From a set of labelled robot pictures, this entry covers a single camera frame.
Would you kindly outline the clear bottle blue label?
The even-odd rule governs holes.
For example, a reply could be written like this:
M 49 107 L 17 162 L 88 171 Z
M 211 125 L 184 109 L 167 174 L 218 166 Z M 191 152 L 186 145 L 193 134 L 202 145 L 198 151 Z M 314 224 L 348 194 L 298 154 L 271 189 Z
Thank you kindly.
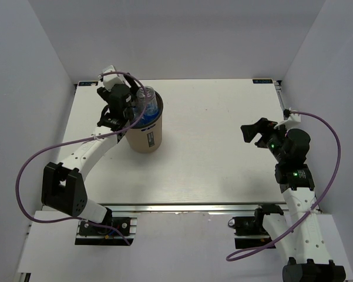
M 131 123 L 138 121 L 136 126 L 140 126 L 143 123 L 143 118 L 140 117 L 143 111 L 143 100 L 136 98 L 132 103 L 132 110 L 133 110 L 133 119 Z
M 159 108 L 156 100 L 156 92 L 150 87 L 145 87 L 146 92 L 139 88 L 137 91 L 137 111 L 144 114 L 142 116 L 142 123 L 146 124 L 152 122 L 159 113 Z

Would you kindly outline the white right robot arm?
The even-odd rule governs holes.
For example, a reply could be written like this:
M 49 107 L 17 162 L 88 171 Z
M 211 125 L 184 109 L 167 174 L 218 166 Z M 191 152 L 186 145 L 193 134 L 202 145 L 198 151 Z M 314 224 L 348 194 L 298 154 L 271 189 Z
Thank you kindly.
M 301 129 L 289 129 L 287 122 L 277 123 L 264 117 L 252 125 L 242 125 L 246 143 L 256 135 L 259 148 L 275 157 L 275 179 L 287 204 L 292 222 L 291 232 L 281 208 L 265 204 L 255 211 L 254 229 L 269 234 L 285 265 L 283 281 L 345 281 L 344 266 L 334 263 L 325 245 L 318 215 L 315 185 L 306 164 L 311 138 Z

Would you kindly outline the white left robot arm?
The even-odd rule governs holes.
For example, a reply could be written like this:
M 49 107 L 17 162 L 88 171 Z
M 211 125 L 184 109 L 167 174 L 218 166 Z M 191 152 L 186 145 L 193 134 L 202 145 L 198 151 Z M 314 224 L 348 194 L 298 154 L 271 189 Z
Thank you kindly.
M 125 84 L 115 84 L 111 90 L 99 87 L 97 93 L 107 105 L 92 134 L 93 139 L 82 143 L 61 162 L 45 166 L 41 202 L 71 217 L 91 221 L 94 230 L 107 234 L 112 229 L 112 212 L 88 198 L 85 180 L 103 155 L 124 137 L 126 132 L 105 135 L 127 126 L 133 118 L 133 99 Z

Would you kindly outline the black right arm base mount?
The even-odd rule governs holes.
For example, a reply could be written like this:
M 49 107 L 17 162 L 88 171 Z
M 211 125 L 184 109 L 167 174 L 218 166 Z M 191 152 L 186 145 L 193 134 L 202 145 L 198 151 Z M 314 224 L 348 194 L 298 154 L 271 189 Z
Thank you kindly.
M 263 227 L 264 216 L 271 214 L 283 216 L 284 212 L 276 204 L 261 204 L 255 209 L 253 216 L 236 216 L 228 221 L 228 227 L 235 230 L 234 242 L 237 250 L 265 246 L 271 241 Z

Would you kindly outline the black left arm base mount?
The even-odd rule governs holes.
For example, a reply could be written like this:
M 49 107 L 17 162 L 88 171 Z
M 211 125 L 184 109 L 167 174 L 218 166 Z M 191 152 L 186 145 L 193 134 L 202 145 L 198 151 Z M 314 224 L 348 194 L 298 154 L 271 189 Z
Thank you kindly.
M 137 217 L 133 213 L 113 212 L 108 221 L 79 222 L 75 245 L 77 246 L 131 246 L 135 240 Z

